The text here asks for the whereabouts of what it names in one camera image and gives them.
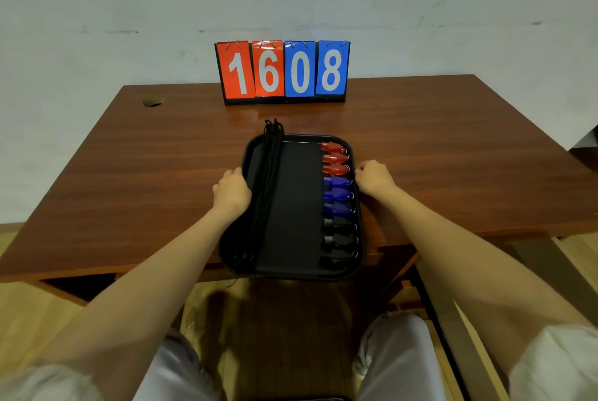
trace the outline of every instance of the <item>person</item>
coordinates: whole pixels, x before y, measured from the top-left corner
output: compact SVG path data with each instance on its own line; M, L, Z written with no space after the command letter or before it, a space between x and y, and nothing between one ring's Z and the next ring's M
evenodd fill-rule
M569 302L395 186L385 165L364 162L355 178L393 213L473 323L510 375L513 400L598 399L598 332ZM250 203L240 168L213 193L201 220L91 301L30 368L1 381L0 400L217 400L190 345L168 331L220 235ZM379 317L355 369L365 375L360 401L445 399L430 336L414 315Z

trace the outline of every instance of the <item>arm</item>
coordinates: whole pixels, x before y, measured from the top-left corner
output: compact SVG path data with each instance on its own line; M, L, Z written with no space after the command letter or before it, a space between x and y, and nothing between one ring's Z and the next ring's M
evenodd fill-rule
M370 160L359 168L359 188L393 213L505 371L545 326L592 327L518 261L395 186L385 165Z
M251 198L240 168L224 173L213 193L201 220L93 299L35 364L70 366L91 375L104 399L131 400L214 246Z

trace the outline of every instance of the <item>red whistle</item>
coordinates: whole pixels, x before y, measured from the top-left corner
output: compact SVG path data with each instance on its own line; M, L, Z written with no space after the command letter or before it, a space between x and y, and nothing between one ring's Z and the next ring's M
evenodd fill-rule
M326 154L322 157L324 163L345 163L349 157L339 152L333 152L332 154Z
M351 171L347 165L339 165L338 163L333 163L332 165L324 165L322 167L322 172L326 172L333 176L342 176L343 174L347 174Z
M341 154L346 154L347 153L347 149L345 149L343 146L341 146L339 143L337 142L323 142L321 145L321 148L323 151L329 152L329 153L333 153L333 152L340 152Z

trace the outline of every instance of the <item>bundle of black cords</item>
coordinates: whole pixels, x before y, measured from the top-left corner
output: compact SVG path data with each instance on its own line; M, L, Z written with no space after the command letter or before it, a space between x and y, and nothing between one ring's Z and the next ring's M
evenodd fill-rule
M264 244L265 228L272 208L272 200L278 183L280 153L285 129L274 119L265 121L264 138L261 144L261 157L258 170L251 186L251 203L241 216L237 271L251 272L255 268L257 256Z

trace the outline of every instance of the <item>blue whistle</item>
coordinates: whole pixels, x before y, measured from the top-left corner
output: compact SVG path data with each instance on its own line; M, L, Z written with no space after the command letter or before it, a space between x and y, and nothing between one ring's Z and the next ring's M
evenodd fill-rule
M345 189L332 189L329 192L324 192L324 199L331 201L348 201L355 197L353 192Z
M348 187L353 181L351 179L345 179L340 176L332 176L324 178L325 187Z
M350 206L347 206L341 202L325 202L324 212L337 217L347 217L353 215L355 213L355 209L352 209Z

